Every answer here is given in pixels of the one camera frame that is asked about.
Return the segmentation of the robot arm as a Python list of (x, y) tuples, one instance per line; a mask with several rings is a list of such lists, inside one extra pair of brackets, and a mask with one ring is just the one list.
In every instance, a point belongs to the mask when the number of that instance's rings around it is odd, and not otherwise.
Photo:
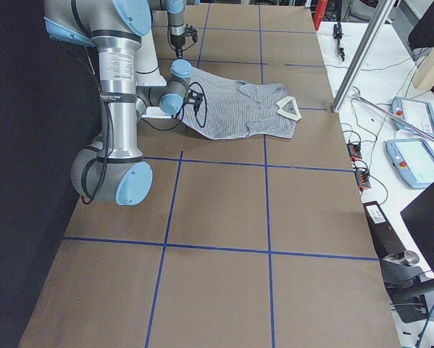
[(198, 5), (200, 1), (156, 0), (149, 1), (151, 10), (167, 12), (167, 42), (177, 59), (183, 58), (183, 52), (198, 42), (197, 29), (186, 24), (185, 7)]
[[(77, 154), (71, 181), (84, 203), (135, 205), (152, 184), (151, 166), (138, 148), (137, 124), (148, 109), (166, 115), (181, 110), (189, 92), (191, 64), (183, 47), (193, 30), (184, 21), (185, 1), (46, 1), (49, 36), (99, 53), (95, 75), (101, 103), (101, 133)], [(176, 60), (169, 79), (159, 71), (151, 32), (153, 11), (167, 14)]]

